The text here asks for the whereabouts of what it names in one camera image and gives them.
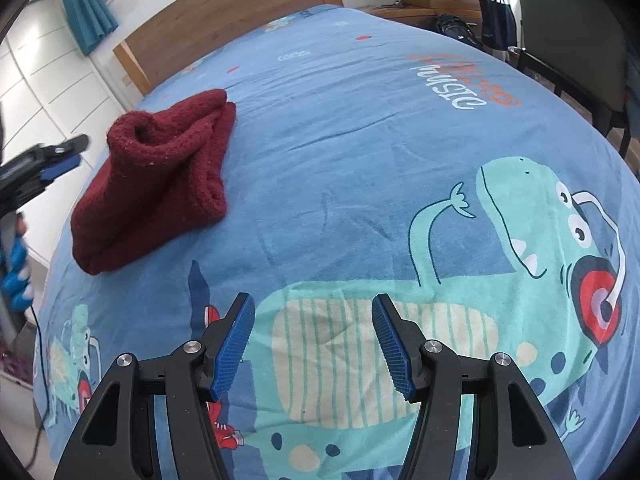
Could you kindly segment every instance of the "cartoon dinosaur print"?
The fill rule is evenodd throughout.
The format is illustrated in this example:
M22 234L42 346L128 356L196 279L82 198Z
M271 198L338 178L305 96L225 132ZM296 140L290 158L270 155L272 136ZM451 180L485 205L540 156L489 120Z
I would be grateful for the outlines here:
M65 349L63 341L68 332L68 347ZM91 336L88 327L88 307L84 304L75 307L71 320L64 323L60 339L55 337L48 349L50 363L49 394L51 400L51 415L47 420L47 427L54 426L58 420L57 402L62 403L66 416L71 421L78 420L92 395L90 348L97 353L98 377L102 378L100 369L100 345Z
M209 410L209 420L211 422L211 427L213 428L213 434L216 437L218 447L220 449L237 449L238 446L242 446L242 444L244 444L242 434L233 426L221 424L218 421L220 418L220 412L222 411L222 404L220 402L208 402L207 408Z
M273 20L272 22L267 23L262 27L262 30L265 32L272 32L274 30L279 30L280 28L288 27L289 23L295 18L295 16L285 16L284 18L279 18L278 20Z
M270 480L340 480L404 461L418 406L394 390L373 330L371 300L381 292L458 354L514 356L543 405L586 373L612 337L625 257L597 199L572 196L552 170L526 158L485 164L476 193L513 270L441 278L431 228L450 210L474 221L462 187L413 218L415 281L295 283L256 309L244 359L254 371L257 418L244 441L260 450ZM618 237L617 273L591 238L583 204L596 206ZM470 441L472 401L464 399L459 449Z
M574 410L570 407L564 420L564 431L562 433L559 433L560 442L564 442L569 435L578 431L584 424L585 420L587 419L582 418L578 414L577 410Z

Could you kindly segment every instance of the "black bag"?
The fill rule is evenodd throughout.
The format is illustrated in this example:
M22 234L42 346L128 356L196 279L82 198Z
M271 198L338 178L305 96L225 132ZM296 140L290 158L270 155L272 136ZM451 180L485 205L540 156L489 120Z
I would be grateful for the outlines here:
M482 42L494 50L518 45L518 29L511 6L504 0L480 0Z
M482 50L482 44L476 39L469 26L453 14L437 15L431 30Z

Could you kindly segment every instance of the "white wardrobe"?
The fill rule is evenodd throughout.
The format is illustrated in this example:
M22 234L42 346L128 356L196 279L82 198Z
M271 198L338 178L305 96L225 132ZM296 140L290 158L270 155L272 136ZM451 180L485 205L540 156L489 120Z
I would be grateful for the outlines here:
M124 113L78 49L60 0L30 3L0 44L0 102L4 161L34 144L91 137L82 165L23 208L30 255L48 268L62 225L105 148L107 129Z

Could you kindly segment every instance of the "blue gripper pad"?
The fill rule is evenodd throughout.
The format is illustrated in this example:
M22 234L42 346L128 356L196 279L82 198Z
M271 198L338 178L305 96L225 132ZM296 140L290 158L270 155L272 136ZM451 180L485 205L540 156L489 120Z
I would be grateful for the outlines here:
M410 400L414 397L416 390L412 381L411 359L389 317L389 305L385 307L384 300L381 300L380 296L382 295L376 296L371 304L373 328L376 330L386 366L389 368L396 390L404 395L405 400ZM385 301L385 303L390 303L390 307L393 309L391 315L395 314L395 317L402 323L402 319L391 300Z
M82 162L82 158L80 155L70 156L68 159L59 162L55 166L49 166L40 172L40 178L42 180L46 180L47 182L53 182L59 176L68 173L69 171L80 166Z
M234 306L232 305L226 316L232 316L234 314L233 309ZM216 356L213 382L211 384L211 394L216 401L220 400L222 394L228 392L234 381L242 354L249 341L251 330L254 328L254 322L254 298L247 295L244 303L236 313L236 318Z

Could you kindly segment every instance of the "teal curtain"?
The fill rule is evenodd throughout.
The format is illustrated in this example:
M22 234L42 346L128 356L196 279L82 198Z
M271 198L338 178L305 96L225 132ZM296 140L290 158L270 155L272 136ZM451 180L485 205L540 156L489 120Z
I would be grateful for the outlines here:
M118 22L102 0L62 1L71 32L85 56L118 27Z

